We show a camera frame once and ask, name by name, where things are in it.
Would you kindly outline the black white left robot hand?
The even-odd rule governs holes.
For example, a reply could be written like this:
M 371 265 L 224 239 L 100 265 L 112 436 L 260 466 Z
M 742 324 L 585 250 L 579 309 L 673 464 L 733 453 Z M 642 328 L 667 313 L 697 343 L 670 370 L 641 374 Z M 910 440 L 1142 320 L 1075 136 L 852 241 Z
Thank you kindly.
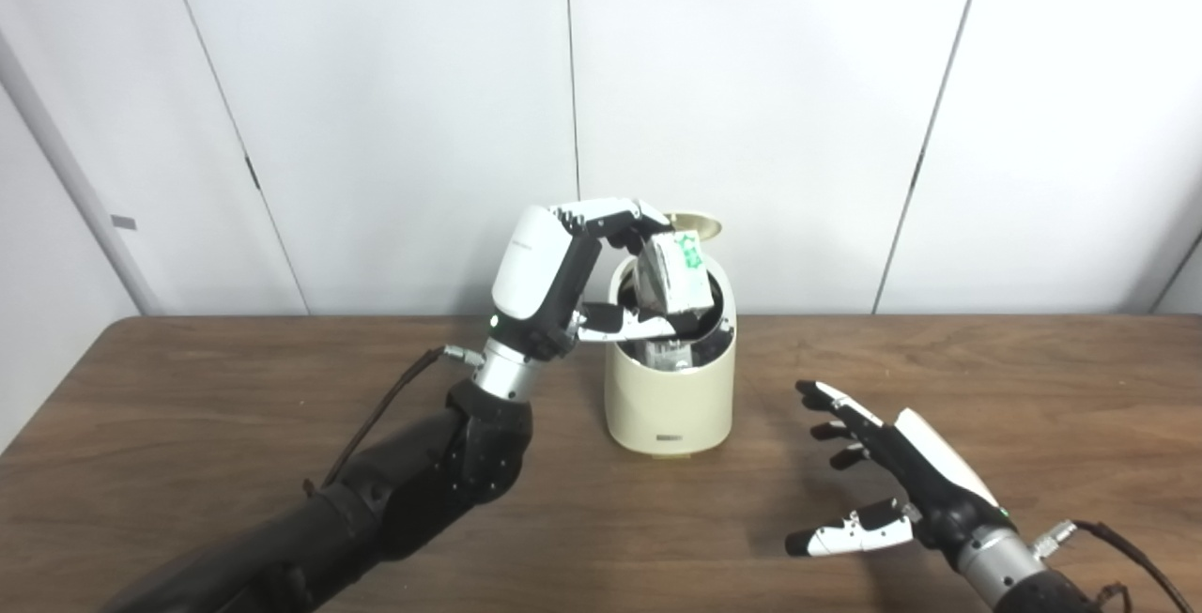
M 700 334 L 694 311 L 666 314 L 582 299 L 603 244 L 639 256 L 672 224 L 639 200 L 600 198 L 522 212 L 492 287 L 484 351 L 518 363 L 563 358 L 583 343 L 664 341 Z

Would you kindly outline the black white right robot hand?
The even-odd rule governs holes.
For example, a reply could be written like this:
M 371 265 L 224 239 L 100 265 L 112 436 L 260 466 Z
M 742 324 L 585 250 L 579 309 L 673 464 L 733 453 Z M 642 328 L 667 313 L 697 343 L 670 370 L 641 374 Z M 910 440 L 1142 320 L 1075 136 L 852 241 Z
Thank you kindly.
M 905 496 L 868 502 L 841 518 L 790 532 L 784 542 L 789 557 L 841 557 L 916 540 L 954 563 L 978 532 L 1016 529 L 978 474 L 914 409 L 885 423 L 853 395 L 825 382 L 799 379 L 795 389 L 803 407 L 832 417 L 813 425 L 815 440 L 849 441 L 831 456 L 833 470 L 873 462 L 894 477 Z

